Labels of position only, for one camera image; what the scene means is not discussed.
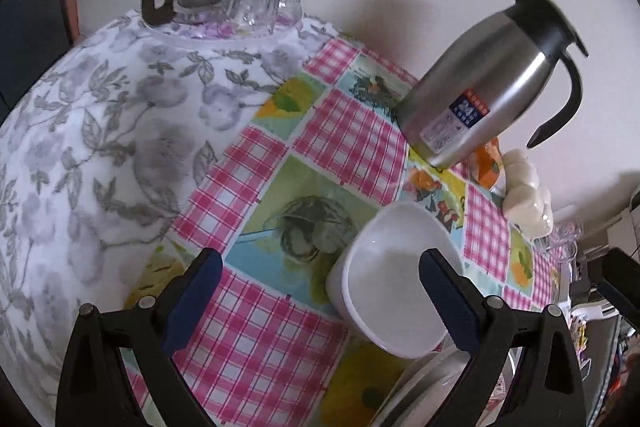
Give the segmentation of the grey floral towel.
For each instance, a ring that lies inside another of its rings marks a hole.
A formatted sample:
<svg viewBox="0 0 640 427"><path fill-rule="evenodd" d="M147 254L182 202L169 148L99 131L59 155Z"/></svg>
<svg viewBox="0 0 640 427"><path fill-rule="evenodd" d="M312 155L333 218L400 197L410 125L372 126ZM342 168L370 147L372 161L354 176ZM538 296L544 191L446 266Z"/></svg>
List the grey floral towel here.
<svg viewBox="0 0 640 427"><path fill-rule="evenodd" d="M83 303L118 310L256 110L336 33L167 40L129 12L68 51L1 127L1 366L42 425Z"/></svg>

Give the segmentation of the large stainless steel plate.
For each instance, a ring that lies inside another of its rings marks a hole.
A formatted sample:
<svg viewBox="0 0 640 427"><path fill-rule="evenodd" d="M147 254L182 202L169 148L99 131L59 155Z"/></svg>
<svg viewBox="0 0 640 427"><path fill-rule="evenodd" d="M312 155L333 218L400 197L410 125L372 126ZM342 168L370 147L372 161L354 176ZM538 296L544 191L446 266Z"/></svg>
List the large stainless steel plate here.
<svg viewBox="0 0 640 427"><path fill-rule="evenodd" d="M370 426L426 426L468 365L469 353L451 346L412 363Z"/></svg>

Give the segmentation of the stainless steel thermos jug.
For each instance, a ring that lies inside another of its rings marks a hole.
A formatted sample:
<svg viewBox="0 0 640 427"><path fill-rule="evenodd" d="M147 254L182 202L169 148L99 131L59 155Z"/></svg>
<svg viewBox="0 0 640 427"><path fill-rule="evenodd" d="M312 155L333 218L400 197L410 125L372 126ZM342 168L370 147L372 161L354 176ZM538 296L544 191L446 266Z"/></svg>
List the stainless steel thermos jug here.
<svg viewBox="0 0 640 427"><path fill-rule="evenodd" d="M514 0L448 46L396 106L398 126L428 165L448 169L523 116L563 64L570 95L529 138L534 148L568 124L582 104L582 76L569 46L585 45L552 0Z"/></svg>

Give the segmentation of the bag of steamed buns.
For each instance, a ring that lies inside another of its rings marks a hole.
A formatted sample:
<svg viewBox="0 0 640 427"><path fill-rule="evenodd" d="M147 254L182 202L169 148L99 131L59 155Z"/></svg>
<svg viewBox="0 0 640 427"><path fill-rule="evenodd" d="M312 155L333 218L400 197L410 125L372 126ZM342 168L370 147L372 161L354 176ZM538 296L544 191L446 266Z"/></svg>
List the bag of steamed buns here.
<svg viewBox="0 0 640 427"><path fill-rule="evenodd" d="M528 239L548 236L554 225L551 194L540 183L537 167L519 148L506 152L502 162L506 174L503 216Z"/></svg>

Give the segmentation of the white square bowl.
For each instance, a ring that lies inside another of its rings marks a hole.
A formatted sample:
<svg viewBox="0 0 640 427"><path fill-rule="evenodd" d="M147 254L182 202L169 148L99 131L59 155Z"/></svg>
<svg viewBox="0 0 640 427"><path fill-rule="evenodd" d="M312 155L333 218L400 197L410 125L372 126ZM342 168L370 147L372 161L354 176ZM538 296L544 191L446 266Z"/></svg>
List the white square bowl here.
<svg viewBox="0 0 640 427"><path fill-rule="evenodd" d="M437 219L416 202L394 202L363 227L326 278L330 303L352 331L398 358L421 358L446 335L419 279L428 248L462 271L460 251Z"/></svg>

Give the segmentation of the pink checkered tablecloth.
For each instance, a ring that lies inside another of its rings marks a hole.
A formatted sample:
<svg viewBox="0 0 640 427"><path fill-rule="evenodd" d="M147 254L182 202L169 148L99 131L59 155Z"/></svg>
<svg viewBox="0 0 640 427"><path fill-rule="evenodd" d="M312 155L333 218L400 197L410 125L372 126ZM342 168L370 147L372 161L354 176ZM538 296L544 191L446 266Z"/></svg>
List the pink checkered tablecloth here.
<svg viewBox="0 0 640 427"><path fill-rule="evenodd" d="M486 164L427 166L390 118L412 78L330 40L224 152L198 156L198 188L153 251L140 295L156 295L204 246L224 273L175 360L221 426L367 426L420 369L365 340L326 278L375 216L400 200L409 239L450 248L474 284L511 306L558 297L559 272L503 218Z"/></svg>

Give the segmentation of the white plastic basket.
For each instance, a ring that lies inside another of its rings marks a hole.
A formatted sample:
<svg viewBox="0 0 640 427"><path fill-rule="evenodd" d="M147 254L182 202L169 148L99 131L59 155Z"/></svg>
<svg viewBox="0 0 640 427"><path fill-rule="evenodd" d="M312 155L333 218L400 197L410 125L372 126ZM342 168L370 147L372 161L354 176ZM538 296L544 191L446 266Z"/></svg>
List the white plastic basket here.
<svg viewBox="0 0 640 427"><path fill-rule="evenodd" d="M570 317L572 319L581 319L585 322L608 320L618 314L620 314L620 311L606 299L583 303L570 309Z"/></svg>

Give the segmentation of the clear glass mug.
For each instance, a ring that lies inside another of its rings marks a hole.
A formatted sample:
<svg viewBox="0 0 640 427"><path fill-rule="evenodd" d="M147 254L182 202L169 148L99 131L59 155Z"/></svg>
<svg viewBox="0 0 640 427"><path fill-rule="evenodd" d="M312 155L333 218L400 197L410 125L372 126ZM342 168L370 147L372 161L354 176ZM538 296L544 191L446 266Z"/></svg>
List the clear glass mug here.
<svg viewBox="0 0 640 427"><path fill-rule="evenodd" d="M584 235L582 217L575 205L568 205L558 210L553 218L551 233L536 239L535 251L554 262L570 262L577 256L578 239Z"/></svg>

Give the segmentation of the orange snack packet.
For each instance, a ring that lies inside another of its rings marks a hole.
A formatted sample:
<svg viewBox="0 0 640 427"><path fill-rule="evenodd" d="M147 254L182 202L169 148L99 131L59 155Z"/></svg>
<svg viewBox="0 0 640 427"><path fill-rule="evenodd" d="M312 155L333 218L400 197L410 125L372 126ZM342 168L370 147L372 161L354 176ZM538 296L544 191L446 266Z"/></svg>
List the orange snack packet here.
<svg viewBox="0 0 640 427"><path fill-rule="evenodd" d="M472 178L485 188L491 188L497 184L502 167L502 155L497 138L478 148L469 158Z"/></svg>

